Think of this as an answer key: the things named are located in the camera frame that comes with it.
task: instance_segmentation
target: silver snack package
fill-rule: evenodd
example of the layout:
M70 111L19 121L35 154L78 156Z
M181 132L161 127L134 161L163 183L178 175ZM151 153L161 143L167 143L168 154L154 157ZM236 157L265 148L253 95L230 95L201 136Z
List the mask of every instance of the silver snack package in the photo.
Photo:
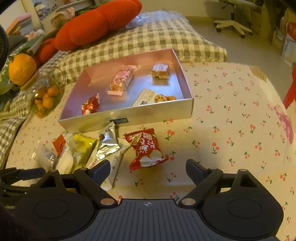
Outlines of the silver snack package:
M115 124L110 122L99 133L99 144L96 157L98 161L103 160L106 156L119 150L118 141L115 134Z

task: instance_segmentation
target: cookie picture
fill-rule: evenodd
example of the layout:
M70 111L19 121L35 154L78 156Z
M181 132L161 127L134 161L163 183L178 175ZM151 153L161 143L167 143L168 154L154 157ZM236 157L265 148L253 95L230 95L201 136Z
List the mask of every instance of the cookie picture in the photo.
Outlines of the cookie picture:
M163 101L167 101L166 97L163 96L163 95L157 95L155 96L154 98L154 102L157 103L157 102L163 102Z

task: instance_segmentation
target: red and white package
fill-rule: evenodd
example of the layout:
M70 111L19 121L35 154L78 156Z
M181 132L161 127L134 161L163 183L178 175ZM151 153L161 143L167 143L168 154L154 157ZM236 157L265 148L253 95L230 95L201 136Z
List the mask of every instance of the red and white package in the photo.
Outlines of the red and white package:
M153 128L126 134L125 139L136 150L136 158L130 164L130 170L153 166L168 160L163 158L160 152Z
M100 99L99 94L90 97L83 105L81 105L81 112L83 115L99 112Z

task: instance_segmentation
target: clear plastic container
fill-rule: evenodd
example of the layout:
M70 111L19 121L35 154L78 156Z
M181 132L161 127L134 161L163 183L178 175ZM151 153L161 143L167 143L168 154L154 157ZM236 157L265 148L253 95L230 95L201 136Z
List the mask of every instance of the clear plastic container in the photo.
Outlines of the clear plastic container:
M32 112L43 118L52 112L61 101L64 89L55 80L36 72L36 74L21 87L27 100L32 103Z

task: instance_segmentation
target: open box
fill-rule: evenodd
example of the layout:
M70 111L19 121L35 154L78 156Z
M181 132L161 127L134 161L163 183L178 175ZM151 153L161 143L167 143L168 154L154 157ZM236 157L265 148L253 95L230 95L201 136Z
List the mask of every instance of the open box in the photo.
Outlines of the open box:
M154 64L169 65L168 80L154 80ZM124 96L107 94L107 89L122 65L140 65L133 75ZM173 101L132 107L140 92L150 89L165 96L175 96ZM81 105L96 93L100 95L100 111L82 115ZM116 126L131 126L169 119L190 118L194 99L180 62L172 49L156 50L105 61L86 68L69 95L58 122L70 133L96 131L110 121Z

